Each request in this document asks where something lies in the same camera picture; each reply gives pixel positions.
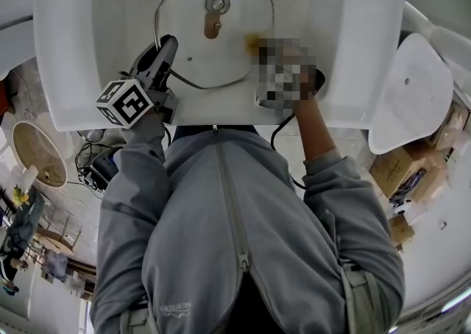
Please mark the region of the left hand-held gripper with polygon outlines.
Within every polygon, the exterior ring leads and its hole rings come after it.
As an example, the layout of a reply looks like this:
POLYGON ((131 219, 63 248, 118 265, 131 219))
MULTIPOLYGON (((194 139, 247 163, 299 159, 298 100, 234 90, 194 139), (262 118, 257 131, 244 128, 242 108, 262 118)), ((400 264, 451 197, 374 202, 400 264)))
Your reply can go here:
POLYGON ((127 74, 109 82, 96 100, 97 109, 112 125, 129 129, 150 110, 156 110, 164 123, 172 123, 178 100, 166 80, 178 41, 173 35, 166 35, 160 41, 158 53, 156 45, 149 44, 127 74))

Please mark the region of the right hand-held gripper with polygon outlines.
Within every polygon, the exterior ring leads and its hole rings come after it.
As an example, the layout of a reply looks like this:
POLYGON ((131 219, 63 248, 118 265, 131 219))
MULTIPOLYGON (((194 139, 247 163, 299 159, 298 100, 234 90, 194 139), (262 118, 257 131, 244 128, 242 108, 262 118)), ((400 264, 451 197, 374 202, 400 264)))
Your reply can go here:
POLYGON ((317 58, 298 39, 259 38, 253 50, 255 104, 277 115, 292 111, 323 88, 317 58))

